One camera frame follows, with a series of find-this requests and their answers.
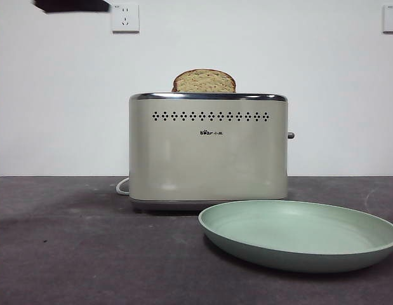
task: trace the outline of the bread crust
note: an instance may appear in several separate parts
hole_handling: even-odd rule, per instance
[[[214,70],[214,69],[193,69],[193,70],[188,70],[188,71],[185,71],[185,72],[179,74],[179,75],[173,80],[173,88],[172,88],[171,92],[179,92],[179,90],[178,90],[178,79],[179,79],[181,76],[183,76],[183,75],[186,74],[186,73],[190,73],[190,72],[194,72],[194,71],[199,71],[199,70],[202,70],[202,71],[215,71],[215,72],[220,72],[220,73],[225,74],[226,76],[229,77],[229,79],[230,79],[230,81],[231,81],[231,83],[232,83],[233,92],[236,92],[236,81],[234,80],[234,78],[232,78],[232,76],[229,75],[229,74],[227,74],[226,72],[219,71],[219,70]]]

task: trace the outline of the wall socket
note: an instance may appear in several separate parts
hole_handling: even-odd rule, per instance
[[[383,7],[383,32],[393,33],[393,4]]]
[[[113,33],[140,32],[140,8],[137,3],[111,5]]]

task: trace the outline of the plate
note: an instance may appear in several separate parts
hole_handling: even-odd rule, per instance
[[[373,265],[393,251],[393,224],[348,208],[284,200],[222,203],[199,221],[222,250],[262,266],[336,273]]]

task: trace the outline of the table surface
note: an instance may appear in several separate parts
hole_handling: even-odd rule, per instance
[[[120,177],[0,177],[0,304],[393,304],[393,253],[349,273],[236,259],[197,212],[134,211]],[[393,223],[393,177],[290,177],[288,199]]]

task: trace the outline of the brand logo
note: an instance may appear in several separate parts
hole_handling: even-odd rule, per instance
[[[210,132],[209,130],[201,130],[201,135],[223,135],[223,132]]]

